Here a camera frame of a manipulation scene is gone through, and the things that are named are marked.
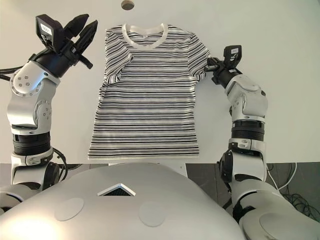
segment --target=cable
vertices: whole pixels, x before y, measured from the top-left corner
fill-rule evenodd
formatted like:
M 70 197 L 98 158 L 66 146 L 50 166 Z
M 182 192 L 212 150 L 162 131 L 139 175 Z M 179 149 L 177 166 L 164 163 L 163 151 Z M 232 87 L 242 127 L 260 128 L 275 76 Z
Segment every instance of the cable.
M 18 69 L 21 69 L 23 66 L 17 66 L 13 68 L 0 69 L 1 74 L 13 74 Z
M 295 162 L 294 171 L 293 171 L 291 177 L 289 178 L 289 180 L 283 186 L 279 187 L 278 190 L 281 190 L 281 189 L 285 188 L 291 182 L 291 180 L 294 178 L 294 176 L 296 174 L 297 168 L 298 168 L 298 164 Z
M 277 190 L 279 190 L 278 189 L 278 186 L 277 186 L 277 184 L 276 184 L 276 181 L 274 180 L 274 178 L 271 176 L 271 174 L 270 174 L 270 171 L 271 170 L 269 170 L 269 168 L 268 168 L 268 166 L 266 167 L 266 170 L 267 170 L 267 172 L 268 172 L 268 175 L 269 175 L 269 177 L 271 178 L 271 180 L 272 180 L 272 182 L 273 182 L 273 184 L 274 184 L 274 187 L 277 189 Z
M 300 213 L 320 223 L 320 211 L 311 206 L 300 194 L 283 194 L 283 197 Z
M 223 209 L 226 210 L 228 207 L 230 207 L 232 204 L 232 199 L 231 197 L 229 198 L 229 200 L 223 205 Z
M 53 148 L 53 151 L 58 155 L 58 159 L 60 158 L 63 161 L 63 166 L 64 166 L 64 176 L 61 179 L 61 181 L 65 180 L 67 175 L 68 175 L 68 166 L 67 166 L 67 160 L 65 155 L 62 154 L 58 149 Z
M 6 80 L 8 82 L 10 81 L 10 77 L 9 76 L 2 75 L 2 74 L 0 74 L 0 79 Z

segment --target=white table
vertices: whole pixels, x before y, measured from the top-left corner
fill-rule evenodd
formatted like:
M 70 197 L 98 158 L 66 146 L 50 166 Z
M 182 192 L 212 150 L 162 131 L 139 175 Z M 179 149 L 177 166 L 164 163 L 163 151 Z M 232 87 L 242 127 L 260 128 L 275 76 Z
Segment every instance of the white table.
M 269 101 L 267 161 L 320 161 L 317 0 L 133 1 L 134 9 L 125 11 L 121 0 L 1 0 L 0 69 L 23 65 L 43 49 L 35 33 L 37 15 L 46 13 L 65 25 L 76 15 L 88 13 L 89 21 L 99 22 L 94 41 L 84 53 L 93 68 L 88 70 L 81 63 L 70 68 L 52 102 L 51 144 L 65 154 L 68 163 L 108 163 L 87 160 L 104 74 L 105 29 L 123 23 L 153 27 L 162 22 L 196 33 L 212 55 L 221 59 L 225 46 L 241 44 L 239 69 L 263 88 Z M 229 103 L 223 88 L 210 78 L 207 76 L 196 88 L 200 158 L 153 161 L 216 163 L 227 149 L 231 136 Z M 6 108 L 11 91 L 5 81 L 0 81 L 0 94 L 0 162 L 9 163 L 13 145 Z

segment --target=label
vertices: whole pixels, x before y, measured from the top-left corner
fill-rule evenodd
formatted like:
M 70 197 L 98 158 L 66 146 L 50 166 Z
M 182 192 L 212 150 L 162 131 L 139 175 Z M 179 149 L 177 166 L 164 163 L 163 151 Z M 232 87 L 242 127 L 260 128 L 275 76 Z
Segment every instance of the label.
M 40 23 L 40 26 L 43 31 L 45 31 L 47 34 L 50 34 L 52 36 L 51 29 L 49 27 L 43 25 L 42 23 Z
M 239 52 L 239 48 L 234 48 L 231 50 L 231 54 L 237 54 Z

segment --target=black cable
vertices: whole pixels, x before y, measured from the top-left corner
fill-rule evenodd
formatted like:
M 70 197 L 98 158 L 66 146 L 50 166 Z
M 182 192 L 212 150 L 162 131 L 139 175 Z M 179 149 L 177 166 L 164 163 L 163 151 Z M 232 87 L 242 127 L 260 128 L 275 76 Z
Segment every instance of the black cable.
M 67 160 L 66 160 L 66 157 L 65 155 L 63 155 L 62 152 L 60 152 L 58 149 L 56 148 L 53 148 L 53 151 L 58 155 L 58 158 L 61 158 L 62 162 L 63 162 L 63 165 L 64 165 L 64 176 L 63 178 L 61 179 L 61 181 L 65 180 L 67 175 L 68 175 L 68 166 L 67 166 Z
M 17 66 L 13 68 L 0 69 L 0 74 L 13 74 L 18 69 L 21 69 L 23 66 Z
M 64 172 L 64 169 L 65 169 L 65 165 L 62 165 L 62 168 L 61 168 L 61 171 L 60 171 L 60 174 L 59 174 L 59 182 L 60 182 L 62 173 Z
M 289 175 L 287 178 L 287 181 L 291 178 L 291 175 L 293 174 L 293 163 L 289 165 Z M 320 211 L 316 209 L 315 207 L 311 206 L 308 201 L 302 197 L 298 193 L 290 194 L 289 184 L 281 189 L 280 191 L 286 190 L 287 193 L 281 193 L 282 196 L 300 213 L 306 215 L 307 217 L 317 221 L 320 223 Z
M 232 199 L 230 197 L 229 200 L 223 205 L 222 208 L 226 210 L 228 207 L 230 207 L 231 204 L 232 204 Z
M 6 80 L 8 82 L 10 81 L 10 77 L 9 76 L 2 75 L 2 74 L 0 74 L 0 79 Z
M 268 163 L 268 165 L 271 165 L 271 168 L 268 169 L 268 171 L 272 171 L 272 169 L 274 169 L 274 164 L 273 163 Z

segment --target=t-shirt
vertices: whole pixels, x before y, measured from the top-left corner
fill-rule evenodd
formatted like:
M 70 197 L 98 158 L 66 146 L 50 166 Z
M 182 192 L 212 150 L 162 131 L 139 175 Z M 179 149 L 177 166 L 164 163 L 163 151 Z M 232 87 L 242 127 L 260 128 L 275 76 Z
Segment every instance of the t-shirt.
M 148 35 L 126 28 L 105 33 L 89 160 L 197 157 L 195 87 L 205 77 L 208 49 L 173 25 Z

